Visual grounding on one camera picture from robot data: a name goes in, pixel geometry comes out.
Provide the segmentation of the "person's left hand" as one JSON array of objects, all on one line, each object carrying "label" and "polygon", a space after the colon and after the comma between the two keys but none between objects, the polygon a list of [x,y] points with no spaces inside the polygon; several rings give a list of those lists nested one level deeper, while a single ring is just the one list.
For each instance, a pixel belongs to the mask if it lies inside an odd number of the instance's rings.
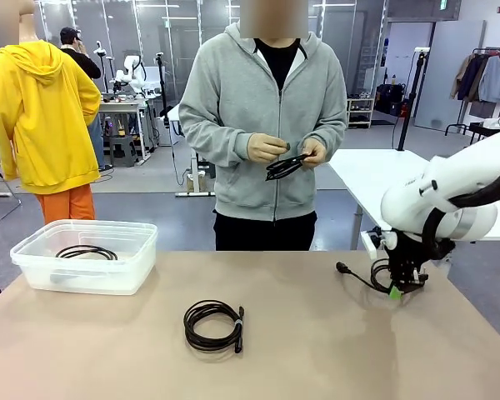
[{"label": "person's left hand", "polygon": [[314,137],[305,139],[298,145],[297,150],[304,156],[302,166],[306,169],[313,169],[326,162],[327,149]]}]

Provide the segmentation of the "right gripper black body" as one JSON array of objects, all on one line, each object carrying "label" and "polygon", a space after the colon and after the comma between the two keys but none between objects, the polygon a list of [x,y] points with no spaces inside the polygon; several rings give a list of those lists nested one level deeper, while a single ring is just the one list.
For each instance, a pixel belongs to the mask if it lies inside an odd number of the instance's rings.
[{"label": "right gripper black body", "polygon": [[397,234],[397,245],[389,250],[392,269],[420,268],[423,264],[423,244],[405,233]]}]

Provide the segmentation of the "person's right hand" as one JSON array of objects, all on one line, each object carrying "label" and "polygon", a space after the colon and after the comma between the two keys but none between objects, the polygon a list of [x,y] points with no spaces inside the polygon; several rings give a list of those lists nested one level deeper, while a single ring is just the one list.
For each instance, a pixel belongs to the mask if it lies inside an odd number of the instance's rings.
[{"label": "person's right hand", "polygon": [[247,143],[248,158],[256,163],[272,163],[289,151],[287,142],[265,133],[253,133]]}]

